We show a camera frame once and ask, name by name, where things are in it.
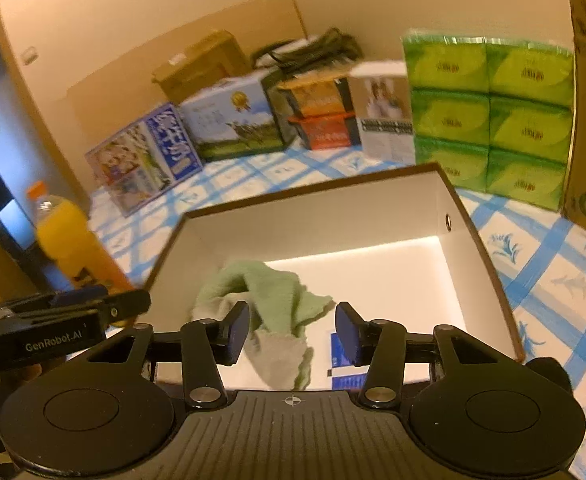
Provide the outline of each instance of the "orange bottle cap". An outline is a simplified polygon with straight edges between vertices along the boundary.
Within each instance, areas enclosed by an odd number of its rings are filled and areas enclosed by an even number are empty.
[[[35,202],[35,200],[37,200],[42,195],[45,195],[46,193],[48,193],[48,187],[44,182],[38,180],[35,184],[28,188],[26,191],[26,196]]]

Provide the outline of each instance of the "green tissue pack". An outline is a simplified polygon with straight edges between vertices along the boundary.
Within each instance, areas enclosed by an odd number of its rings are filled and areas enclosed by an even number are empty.
[[[566,164],[573,113],[563,107],[491,96],[491,146]]]
[[[489,144],[489,97],[437,90],[411,92],[413,129],[437,139]]]
[[[488,92],[484,38],[409,34],[403,44],[412,88]]]
[[[490,91],[571,108],[573,54],[529,41],[486,40]]]
[[[565,171],[565,164],[492,148],[486,190],[557,211]]]
[[[416,164],[438,162],[453,186],[484,192],[488,155],[486,146],[415,136]]]

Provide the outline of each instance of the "orange juice bottle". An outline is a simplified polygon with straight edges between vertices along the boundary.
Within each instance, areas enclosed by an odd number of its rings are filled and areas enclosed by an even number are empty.
[[[75,288],[101,283],[110,294],[134,288],[89,229],[80,208],[70,200],[48,194],[42,181],[33,184],[28,197],[36,204],[40,247]]]

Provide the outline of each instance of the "white box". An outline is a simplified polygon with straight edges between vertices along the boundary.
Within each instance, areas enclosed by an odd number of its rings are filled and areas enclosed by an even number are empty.
[[[377,160],[415,164],[406,63],[364,61],[349,72],[348,81],[364,154]]]
[[[205,280],[234,260],[297,272],[316,294],[349,301],[364,319],[431,333],[453,324],[522,361],[524,352],[496,270],[455,190],[436,164],[414,166],[257,196],[186,213],[146,288],[140,317],[156,332],[179,330]],[[329,389],[334,314],[307,326],[311,389]],[[246,357],[219,367],[229,389],[265,389]],[[180,364],[158,379],[179,383]],[[428,379],[407,365],[405,380]]]

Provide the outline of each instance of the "orange product box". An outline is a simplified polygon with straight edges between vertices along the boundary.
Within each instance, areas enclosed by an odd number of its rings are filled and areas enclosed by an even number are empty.
[[[278,89],[299,118],[352,112],[353,103],[346,80],[350,67],[313,70],[282,81]]]
[[[306,119],[292,116],[289,123],[295,126],[308,150],[344,148],[360,143],[358,123],[353,112]]]

